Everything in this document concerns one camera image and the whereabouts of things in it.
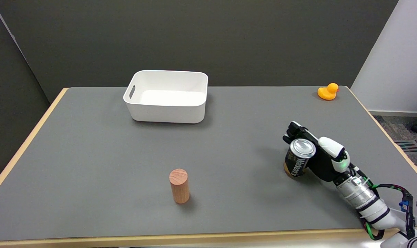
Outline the black and white right hand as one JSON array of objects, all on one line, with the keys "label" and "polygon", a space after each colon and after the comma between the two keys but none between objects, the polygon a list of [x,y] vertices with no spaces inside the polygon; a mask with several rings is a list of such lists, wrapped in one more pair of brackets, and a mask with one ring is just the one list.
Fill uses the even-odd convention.
[{"label": "black and white right hand", "polygon": [[325,182],[352,175],[349,153],[335,140],[317,138],[295,121],[290,122],[283,140],[289,145],[284,171],[291,178],[303,176],[307,169]]}]

